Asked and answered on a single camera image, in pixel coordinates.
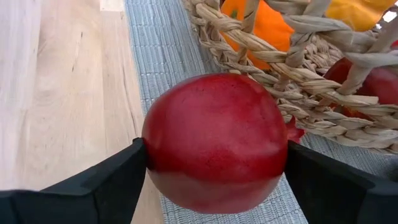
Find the woven placemat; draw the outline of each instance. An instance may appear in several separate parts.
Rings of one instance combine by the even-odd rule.
[[[145,113],[160,94],[176,83],[221,71],[198,43],[180,0],[126,0],[126,10]],[[309,134],[302,144],[366,172],[398,180],[397,156],[344,147]],[[237,215],[202,215],[163,196],[161,202],[166,224],[307,223],[285,177],[260,206]]]

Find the pomegranate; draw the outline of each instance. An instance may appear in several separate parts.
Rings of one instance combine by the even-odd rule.
[[[337,61],[325,74],[325,78],[342,84],[352,66],[347,58]],[[398,75],[386,67],[372,69],[362,87],[356,92],[362,96],[377,96],[382,105],[398,105]],[[369,119],[368,116],[347,107],[342,108],[345,116]]]
[[[155,186],[177,205],[200,213],[239,213],[259,205],[276,187],[287,140],[270,94],[244,75],[194,77],[165,92],[142,130]]]

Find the woven basket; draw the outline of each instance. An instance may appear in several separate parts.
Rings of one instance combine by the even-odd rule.
[[[289,52],[279,52],[252,34],[257,6],[263,0],[247,1],[242,22],[222,14],[219,0],[182,1],[201,44],[216,63],[229,71],[247,73],[262,84],[277,99],[285,120],[293,115],[306,131],[345,146],[398,154],[398,106],[380,105],[378,97],[355,95],[370,69],[398,68],[398,54],[389,48],[398,39],[398,17],[382,24],[382,32],[354,32],[341,21],[323,17],[330,0],[266,0],[295,30]],[[220,31],[239,43],[239,52],[225,42]],[[248,50],[271,70],[253,66],[246,57]],[[324,79],[322,73],[342,56],[354,63],[348,79],[342,85]],[[333,111],[330,103],[359,111],[373,121],[349,118]]]

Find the wood grain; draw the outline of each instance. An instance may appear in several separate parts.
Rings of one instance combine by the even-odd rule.
[[[123,0],[0,1],[0,189],[39,190],[141,135]],[[146,179],[133,223],[163,223]]]

